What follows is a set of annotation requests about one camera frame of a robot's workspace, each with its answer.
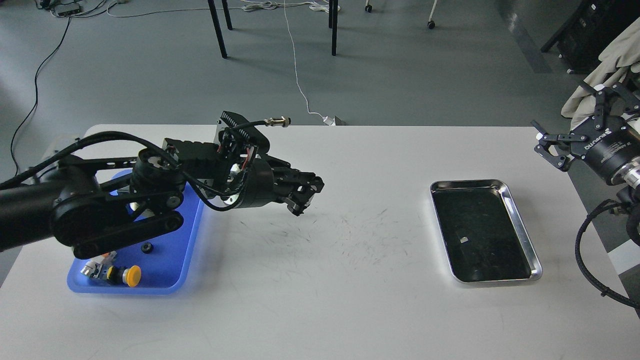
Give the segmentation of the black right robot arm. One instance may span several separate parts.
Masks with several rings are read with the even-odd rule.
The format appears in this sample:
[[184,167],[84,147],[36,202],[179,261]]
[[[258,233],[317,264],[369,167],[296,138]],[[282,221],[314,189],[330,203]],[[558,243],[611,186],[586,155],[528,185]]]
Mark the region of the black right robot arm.
[[[602,297],[639,310],[639,98],[625,85],[580,87],[594,98],[592,114],[565,133],[554,134],[533,121],[537,129],[534,150],[551,166],[566,173],[579,163],[601,178],[610,190],[578,228],[574,257],[580,272]],[[593,226],[613,264],[622,292],[601,282],[585,264],[583,235]]]

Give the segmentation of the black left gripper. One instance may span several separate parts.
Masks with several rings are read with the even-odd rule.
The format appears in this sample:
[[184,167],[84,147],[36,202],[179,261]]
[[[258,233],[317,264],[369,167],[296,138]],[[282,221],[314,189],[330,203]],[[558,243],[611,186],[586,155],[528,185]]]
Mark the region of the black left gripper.
[[259,155],[247,173],[243,191],[222,198],[222,202],[236,208],[283,203],[298,217],[310,206],[314,192],[320,193],[324,186],[323,179],[313,172],[294,169],[289,162],[270,155]]

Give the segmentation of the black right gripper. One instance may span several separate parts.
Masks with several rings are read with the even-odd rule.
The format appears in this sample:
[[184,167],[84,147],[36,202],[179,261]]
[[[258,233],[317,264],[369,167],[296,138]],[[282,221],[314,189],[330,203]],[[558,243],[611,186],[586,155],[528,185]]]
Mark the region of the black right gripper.
[[640,101],[622,83],[616,82],[610,87],[595,89],[587,82],[580,86],[594,96],[593,115],[583,119],[570,134],[552,134],[535,120],[531,126],[537,130],[537,145],[534,151],[557,170],[567,173],[576,158],[580,158],[609,186],[620,185],[624,178],[624,167],[631,164],[640,155],[640,137],[621,116],[610,116],[615,100],[625,104],[623,113],[631,119],[639,116]]

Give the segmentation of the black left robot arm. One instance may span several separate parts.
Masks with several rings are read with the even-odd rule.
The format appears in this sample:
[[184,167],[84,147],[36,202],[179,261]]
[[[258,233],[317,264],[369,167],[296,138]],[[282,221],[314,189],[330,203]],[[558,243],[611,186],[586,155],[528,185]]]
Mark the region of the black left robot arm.
[[76,139],[1,183],[1,250],[53,237],[89,259],[155,239],[183,226],[187,189],[217,212],[277,203],[301,215],[324,182],[270,156],[258,129],[289,125],[224,111],[213,142],[167,137],[157,146],[121,131]]

